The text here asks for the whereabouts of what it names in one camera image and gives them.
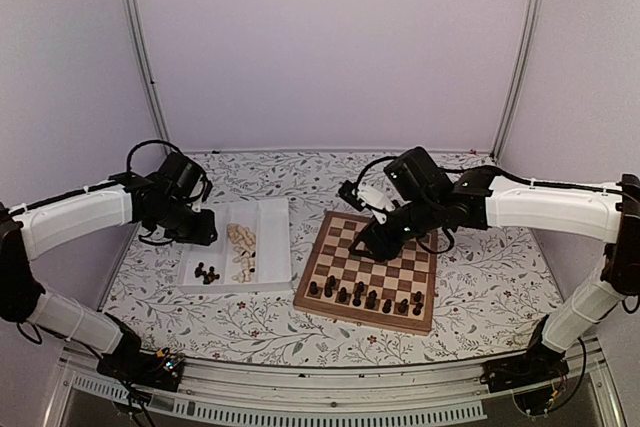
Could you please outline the dark knight chess piece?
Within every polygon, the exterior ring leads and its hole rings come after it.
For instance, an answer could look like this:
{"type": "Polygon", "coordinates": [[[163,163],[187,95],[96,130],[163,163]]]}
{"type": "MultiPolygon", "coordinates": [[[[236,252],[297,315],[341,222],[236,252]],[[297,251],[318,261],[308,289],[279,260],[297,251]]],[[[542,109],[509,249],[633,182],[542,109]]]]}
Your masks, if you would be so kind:
{"type": "Polygon", "coordinates": [[[397,313],[399,315],[405,315],[407,313],[408,310],[408,305],[409,302],[407,299],[402,300],[398,305],[397,305],[397,313]]]}

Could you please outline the dark rook chess piece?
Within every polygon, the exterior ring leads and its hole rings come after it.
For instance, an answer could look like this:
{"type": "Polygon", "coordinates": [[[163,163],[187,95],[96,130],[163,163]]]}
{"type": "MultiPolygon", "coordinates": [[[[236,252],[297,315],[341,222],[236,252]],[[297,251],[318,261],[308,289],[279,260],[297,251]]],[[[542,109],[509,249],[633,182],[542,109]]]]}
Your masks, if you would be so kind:
{"type": "Polygon", "coordinates": [[[413,314],[419,316],[422,313],[423,307],[424,304],[422,302],[418,302],[414,307],[413,314]]]}

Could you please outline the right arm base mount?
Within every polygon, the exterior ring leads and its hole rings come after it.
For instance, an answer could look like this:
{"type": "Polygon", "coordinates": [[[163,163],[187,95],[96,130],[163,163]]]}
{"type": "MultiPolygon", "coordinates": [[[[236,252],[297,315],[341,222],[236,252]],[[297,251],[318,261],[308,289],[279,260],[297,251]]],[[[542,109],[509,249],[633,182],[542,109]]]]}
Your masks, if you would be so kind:
{"type": "Polygon", "coordinates": [[[542,331],[547,318],[535,327],[524,353],[515,354],[482,364],[480,383],[491,393],[531,386],[541,382],[559,380],[558,387],[548,383],[545,387],[515,395],[516,407],[529,416],[549,413],[565,386],[569,367],[563,353],[542,344],[542,331]]]}

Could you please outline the wooden chess board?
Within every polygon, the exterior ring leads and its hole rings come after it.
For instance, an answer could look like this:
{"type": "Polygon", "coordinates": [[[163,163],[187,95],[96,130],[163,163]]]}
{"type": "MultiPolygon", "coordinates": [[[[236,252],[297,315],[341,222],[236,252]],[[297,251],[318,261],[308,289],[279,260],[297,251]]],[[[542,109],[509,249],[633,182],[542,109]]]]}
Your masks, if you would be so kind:
{"type": "Polygon", "coordinates": [[[380,263],[352,256],[348,248],[367,223],[367,218],[348,213],[329,212],[325,215],[295,293],[294,308],[368,327],[415,335],[428,334],[432,330],[436,257],[414,240],[407,242],[399,256],[391,261],[380,263]],[[336,286],[333,287],[333,295],[326,297],[324,286],[331,275],[336,278],[336,286]],[[318,285],[317,295],[309,293],[311,281],[318,285]],[[354,307],[352,298],[360,281],[365,289],[361,305],[354,307]],[[344,304],[337,301],[341,287],[345,287],[348,293],[348,300],[344,304]],[[365,308],[370,290],[377,292],[375,310],[365,308]],[[423,294],[421,302],[424,304],[419,316],[413,314],[417,303],[412,301],[412,294],[417,291],[423,294]],[[392,308],[390,313],[385,314],[382,307],[387,299],[392,300],[392,308]],[[399,315],[397,305],[404,299],[409,302],[408,310],[405,315],[399,315]]]}

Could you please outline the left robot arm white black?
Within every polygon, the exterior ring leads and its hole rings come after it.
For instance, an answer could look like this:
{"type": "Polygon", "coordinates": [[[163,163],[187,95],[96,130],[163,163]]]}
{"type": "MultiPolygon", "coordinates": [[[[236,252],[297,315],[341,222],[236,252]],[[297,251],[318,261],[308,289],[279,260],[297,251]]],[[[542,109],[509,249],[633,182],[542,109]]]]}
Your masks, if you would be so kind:
{"type": "Polygon", "coordinates": [[[217,239],[215,215],[197,203],[212,183],[204,169],[181,152],[170,153],[145,176],[131,168],[98,184],[32,205],[1,209],[1,318],[30,323],[86,344],[108,357],[128,381],[148,373],[140,339],[108,315],[47,290],[30,264],[44,253],[103,229],[140,224],[161,228],[167,243],[209,246],[217,239]]]}

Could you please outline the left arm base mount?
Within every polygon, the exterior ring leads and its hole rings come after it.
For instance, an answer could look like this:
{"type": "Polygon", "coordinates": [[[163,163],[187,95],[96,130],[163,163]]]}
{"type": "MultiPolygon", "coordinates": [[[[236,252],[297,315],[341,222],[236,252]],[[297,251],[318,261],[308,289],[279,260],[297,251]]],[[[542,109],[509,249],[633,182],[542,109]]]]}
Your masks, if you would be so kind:
{"type": "Polygon", "coordinates": [[[141,349],[141,339],[133,332],[123,333],[111,354],[102,354],[97,372],[126,384],[177,392],[184,365],[178,355],[168,348],[159,353],[146,353],[141,349]]]}

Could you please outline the white plastic compartment tray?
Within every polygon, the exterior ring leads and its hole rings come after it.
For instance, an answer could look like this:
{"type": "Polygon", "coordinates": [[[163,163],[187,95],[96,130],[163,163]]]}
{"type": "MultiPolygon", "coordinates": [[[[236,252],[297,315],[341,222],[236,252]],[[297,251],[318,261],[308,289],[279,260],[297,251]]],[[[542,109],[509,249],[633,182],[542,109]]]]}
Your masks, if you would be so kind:
{"type": "Polygon", "coordinates": [[[289,201],[218,203],[218,239],[182,250],[177,288],[185,294],[283,291],[292,286],[289,201]]]}

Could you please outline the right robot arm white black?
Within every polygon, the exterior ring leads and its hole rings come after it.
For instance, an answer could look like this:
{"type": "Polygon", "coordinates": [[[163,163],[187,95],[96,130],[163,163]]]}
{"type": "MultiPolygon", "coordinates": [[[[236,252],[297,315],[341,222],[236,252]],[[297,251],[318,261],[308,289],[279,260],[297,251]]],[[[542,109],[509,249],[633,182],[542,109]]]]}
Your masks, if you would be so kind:
{"type": "Polygon", "coordinates": [[[604,261],[564,304],[541,320],[517,362],[517,374],[537,383],[566,350],[626,298],[639,293],[639,179],[571,184],[520,178],[497,166],[459,171],[438,166],[415,147],[380,158],[401,199],[390,200],[361,179],[344,182],[338,195],[373,217],[350,247],[376,261],[395,259],[404,244],[439,229],[451,239],[458,228],[525,227],[563,232],[604,243],[604,261]]]}

